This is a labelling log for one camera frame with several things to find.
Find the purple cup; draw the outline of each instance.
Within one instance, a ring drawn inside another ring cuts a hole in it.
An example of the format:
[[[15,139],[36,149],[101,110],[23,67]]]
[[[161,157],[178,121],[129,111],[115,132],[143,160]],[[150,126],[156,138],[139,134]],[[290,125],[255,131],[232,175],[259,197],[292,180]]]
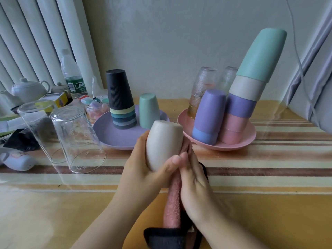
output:
[[[256,103],[257,101],[247,100],[229,93],[226,103],[226,113],[241,118],[250,118]]]
[[[195,117],[194,127],[206,134],[218,133],[225,113],[226,94],[218,89],[206,90]]]

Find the teapot handle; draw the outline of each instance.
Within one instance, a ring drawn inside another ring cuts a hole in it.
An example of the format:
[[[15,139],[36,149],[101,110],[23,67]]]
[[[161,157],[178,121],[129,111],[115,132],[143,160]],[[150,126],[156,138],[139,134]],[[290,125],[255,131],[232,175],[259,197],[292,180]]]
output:
[[[49,93],[50,90],[51,90],[51,86],[49,85],[49,83],[48,83],[47,81],[45,81],[45,80],[41,81],[40,83],[41,83],[41,84],[43,84],[43,83],[46,83],[46,84],[47,84],[47,89],[46,89],[46,91]]]

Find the yellow box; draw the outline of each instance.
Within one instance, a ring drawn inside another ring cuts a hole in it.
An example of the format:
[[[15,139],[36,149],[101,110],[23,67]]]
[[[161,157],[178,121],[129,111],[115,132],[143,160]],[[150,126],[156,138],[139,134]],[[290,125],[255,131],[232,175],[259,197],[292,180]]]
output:
[[[65,93],[46,94],[41,97],[40,100],[52,100],[56,103],[58,108],[63,107],[68,102],[68,98]]]

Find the green bottle label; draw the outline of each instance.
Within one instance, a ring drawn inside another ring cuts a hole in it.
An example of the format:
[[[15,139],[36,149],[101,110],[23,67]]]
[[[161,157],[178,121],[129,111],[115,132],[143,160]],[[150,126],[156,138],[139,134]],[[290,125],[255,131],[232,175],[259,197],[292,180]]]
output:
[[[69,90],[72,94],[84,93],[86,92],[85,84],[83,78],[81,77],[70,77],[66,78]]]

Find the hand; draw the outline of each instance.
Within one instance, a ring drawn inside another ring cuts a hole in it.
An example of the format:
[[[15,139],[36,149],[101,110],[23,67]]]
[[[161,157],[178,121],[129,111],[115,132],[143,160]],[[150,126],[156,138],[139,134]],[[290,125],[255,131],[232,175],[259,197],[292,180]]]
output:
[[[136,142],[135,148],[127,160],[118,190],[112,202],[121,202],[123,206],[139,211],[138,215],[157,197],[161,188],[167,185],[171,175],[181,164],[181,158],[174,155],[158,171],[152,172],[146,164],[145,148],[149,131]]]
[[[190,219],[201,230],[202,226],[221,215],[219,204],[196,154],[191,150],[180,157],[181,201]]]

